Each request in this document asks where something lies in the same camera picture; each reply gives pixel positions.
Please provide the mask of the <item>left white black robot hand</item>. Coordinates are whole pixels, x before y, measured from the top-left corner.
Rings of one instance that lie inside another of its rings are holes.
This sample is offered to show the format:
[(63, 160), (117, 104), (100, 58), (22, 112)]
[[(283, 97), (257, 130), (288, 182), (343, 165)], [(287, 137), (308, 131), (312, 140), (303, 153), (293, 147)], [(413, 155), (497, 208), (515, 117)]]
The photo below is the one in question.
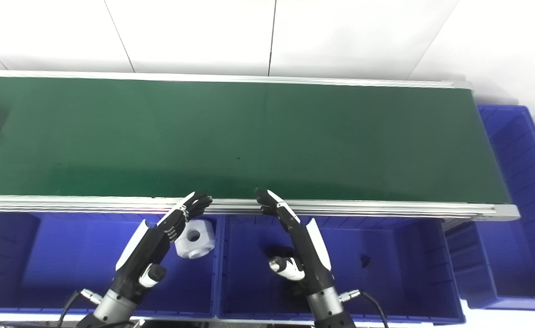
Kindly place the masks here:
[(161, 262), (172, 243), (182, 235), (189, 220), (202, 215), (212, 202), (205, 191), (195, 191), (178, 200), (157, 224), (152, 226), (143, 220), (116, 263), (109, 287), (113, 298), (139, 304), (166, 275)]

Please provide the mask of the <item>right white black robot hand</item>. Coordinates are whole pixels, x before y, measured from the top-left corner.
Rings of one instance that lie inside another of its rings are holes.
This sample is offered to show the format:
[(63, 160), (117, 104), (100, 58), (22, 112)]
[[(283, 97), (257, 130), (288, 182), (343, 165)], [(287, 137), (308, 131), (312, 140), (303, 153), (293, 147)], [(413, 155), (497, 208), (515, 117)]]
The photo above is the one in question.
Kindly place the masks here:
[(334, 287), (330, 258), (315, 220), (303, 224), (290, 205), (268, 189), (255, 190), (257, 203), (264, 215), (276, 217), (290, 235), (295, 252), (292, 256), (274, 256), (276, 274), (301, 282), (307, 296)]

